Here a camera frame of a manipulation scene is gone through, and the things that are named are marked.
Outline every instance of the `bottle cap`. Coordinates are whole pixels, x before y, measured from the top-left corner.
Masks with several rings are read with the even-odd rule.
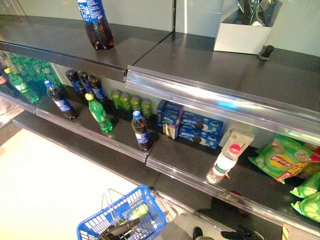
[[[44,85],[45,85],[46,87],[50,87],[50,86],[52,86],[52,82],[50,82],[49,80],[45,80],[45,81],[44,81]]]
[[[238,154],[241,151],[241,147],[238,144],[232,144],[229,147],[229,151],[233,154]]]
[[[4,69],[4,72],[5,72],[6,74],[9,74],[9,73],[11,73],[11,69],[10,69],[10,68],[5,68],[5,69]]]
[[[139,119],[139,118],[141,118],[141,113],[140,113],[139,111],[134,111],[134,112],[132,113],[132,115],[133,115],[133,118],[134,118],[134,119]]]
[[[87,99],[88,101],[94,99],[94,96],[92,95],[92,93],[86,93],[84,96],[85,96],[85,99]]]

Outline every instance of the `soda bottle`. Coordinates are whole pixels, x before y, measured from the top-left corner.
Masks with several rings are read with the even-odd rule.
[[[141,149],[148,150],[150,144],[147,121],[143,116],[141,116],[141,113],[139,111],[134,111],[132,115],[133,119],[131,121],[131,126],[133,131],[135,132],[136,141]]]
[[[0,91],[8,94],[12,97],[15,97],[19,92],[10,84],[10,82],[2,75],[0,72]]]
[[[66,77],[70,80],[70,82],[72,83],[72,86],[74,88],[74,90],[80,95],[83,96],[83,98],[85,97],[87,91],[84,87],[84,85],[82,84],[78,72],[74,69],[68,70],[65,72]]]
[[[109,27],[102,0],[77,0],[86,34],[92,46],[98,49],[110,49],[114,38]]]
[[[63,115],[69,120],[75,119],[78,114],[76,110],[71,106],[69,101],[66,99],[64,92],[60,87],[54,85],[51,81],[44,81],[46,86],[46,93],[58,106]]]
[[[79,78],[80,78],[85,90],[88,93],[93,94],[94,91],[89,83],[89,74],[86,71],[79,71],[78,75],[79,75]]]
[[[27,86],[24,79],[11,72],[10,68],[4,70],[9,75],[11,84],[32,104],[39,101],[39,97]]]
[[[89,101],[89,110],[94,119],[99,123],[101,130],[104,133],[110,132],[114,127],[112,126],[102,104],[95,100],[92,93],[87,93],[85,98]]]
[[[108,97],[102,88],[102,83],[101,83],[100,77],[94,76],[94,75],[89,75],[88,82],[92,87],[92,91],[93,91],[96,99],[98,99],[99,102],[105,102]]]

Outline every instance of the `sprite bottle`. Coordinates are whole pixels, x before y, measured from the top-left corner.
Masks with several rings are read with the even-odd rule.
[[[89,101],[89,110],[94,119],[99,123],[101,130],[104,133],[110,132],[114,127],[112,126],[102,104],[95,100],[92,93],[85,94],[85,98]]]

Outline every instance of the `blue bottle label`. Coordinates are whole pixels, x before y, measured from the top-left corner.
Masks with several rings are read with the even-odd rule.
[[[102,99],[107,97],[105,92],[104,92],[104,90],[102,89],[102,87],[92,88],[92,90],[93,90],[96,98],[99,99],[99,100],[102,100]]]
[[[102,0],[76,0],[83,21],[85,23],[95,23],[106,19]]]
[[[61,112],[66,113],[71,110],[71,104],[68,102],[67,99],[63,98],[59,101],[54,101],[54,103],[58,106]]]
[[[92,93],[92,94],[94,93],[92,86],[89,83],[84,82],[83,85],[88,93]]]
[[[139,144],[146,144],[149,141],[148,131],[144,133],[135,133],[135,137]]]
[[[71,83],[73,85],[74,90],[76,90],[78,93],[80,93],[83,89],[85,89],[79,79],[72,81]]]

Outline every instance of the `yellow bottle cap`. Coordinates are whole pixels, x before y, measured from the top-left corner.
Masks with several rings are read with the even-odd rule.
[[[87,99],[88,101],[94,99],[94,96],[92,95],[92,93],[86,93],[84,96],[85,96],[85,99]]]
[[[10,68],[5,68],[5,69],[4,69],[4,72],[5,72],[6,74],[9,74],[9,73],[11,73],[11,69],[10,69]]]

